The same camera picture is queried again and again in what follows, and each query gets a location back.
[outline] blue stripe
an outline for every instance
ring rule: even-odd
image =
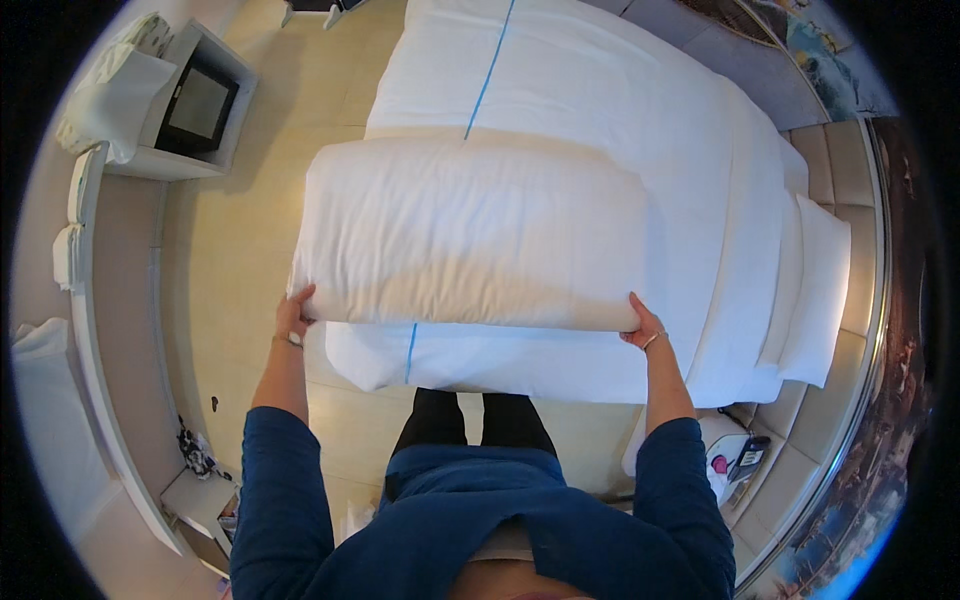
[[[417,324],[414,323],[414,330],[410,332],[410,347],[407,349],[407,370],[403,374],[403,385],[410,383],[410,359],[414,355],[414,341],[417,340]]]
[[[507,18],[503,20],[503,29],[500,30],[500,39],[496,42],[496,52],[493,53],[493,61],[490,63],[490,70],[487,71],[487,79],[483,82],[483,87],[480,88],[480,97],[477,98],[477,104],[473,107],[473,114],[470,116],[470,122],[467,123],[467,132],[464,133],[464,139],[467,139],[470,135],[470,130],[473,129],[473,120],[477,118],[477,110],[480,109],[480,103],[483,102],[483,95],[487,93],[487,85],[490,84],[490,75],[493,74],[493,66],[496,64],[496,58],[500,56],[500,46],[503,45],[503,35],[507,33],[507,23],[510,22],[510,13],[514,11],[514,2],[516,0],[510,0],[510,8],[507,9]]]
[[[507,18],[503,19],[503,29],[500,30],[500,39],[496,42],[496,51],[493,53],[493,60],[490,63],[490,69],[487,71],[487,79],[483,82],[483,87],[480,88],[480,97],[477,98],[477,103],[473,107],[473,113],[470,115],[469,123],[467,123],[467,132],[464,133],[464,139],[467,139],[470,135],[470,130],[473,129],[473,121],[477,118],[477,111],[480,109],[480,103],[483,102],[483,96],[487,93],[487,85],[490,84],[490,75],[493,74],[493,66],[496,64],[496,58],[500,56],[500,46],[503,45],[503,36],[507,33],[507,23],[510,22],[510,13],[514,11],[514,2],[516,0],[510,0],[510,8],[507,9]],[[414,355],[414,342],[417,341],[417,324],[414,323],[414,329],[410,332],[410,347],[407,349],[407,366],[406,370],[403,373],[403,384],[408,385],[410,383],[410,361]]]

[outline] television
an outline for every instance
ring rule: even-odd
[[[194,157],[217,150],[239,87],[197,55],[191,57],[163,116],[155,147]]]

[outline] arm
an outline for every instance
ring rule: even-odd
[[[333,551],[333,527],[320,472],[320,445],[307,424],[303,350],[286,341],[310,325],[300,305],[313,286],[276,311],[267,368],[247,414],[243,488],[230,576],[243,598],[302,593]]]
[[[287,299],[284,295],[276,308],[276,333],[270,344],[267,368],[253,394],[251,409],[273,406],[296,416],[309,426],[306,404],[306,375],[303,372],[303,348],[287,341],[289,333],[302,340],[313,321],[302,316],[300,308],[313,296],[317,286],[310,284],[299,294]]]
[[[677,356],[673,353],[660,319],[633,292],[630,293],[630,305],[640,317],[640,329],[621,333],[620,338],[647,353],[646,434],[649,436],[669,420],[683,417],[696,419],[696,413],[684,378],[680,375]]]
[[[640,329],[620,337],[647,354],[647,438],[636,454],[634,516],[661,528],[712,598],[730,598],[733,538],[707,480],[707,452],[690,394],[660,319],[636,297]]]

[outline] bracelet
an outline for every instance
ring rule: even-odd
[[[286,342],[287,344],[289,344],[290,346],[293,346],[294,348],[300,348],[301,350],[303,350],[303,344],[298,344],[297,342],[294,342],[294,341],[291,340],[290,338],[285,338],[285,337],[283,337],[282,335],[275,335],[275,336],[274,336],[274,341],[275,341],[275,342]]]
[[[663,337],[669,337],[669,336],[666,334],[666,331],[658,331],[657,333],[655,333],[655,334],[653,334],[652,336],[650,336],[650,339],[647,340],[646,342],[644,342],[644,343],[643,343],[643,346],[641,346],[640,349],[643,350],[644,352],[646,352],[646,351],[647,351],[647,347],[650,346],[651,344],[653,344],[654,340],[656,340],[657,338],[659,338],[659,336],[661,336],[661,335],[662,335]]]

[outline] person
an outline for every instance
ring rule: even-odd
[[[649,395],[632,514],[566,485],[529,397],[484,395],[474,446],[456,395],[417,389],[376,516],[334,548],[300,343],[314,289],[280,302],[247,414],[235,598],[732,597],[732,537],[693,404],[660,320],[635,294],[640,328],[620,337],[644,349]]]

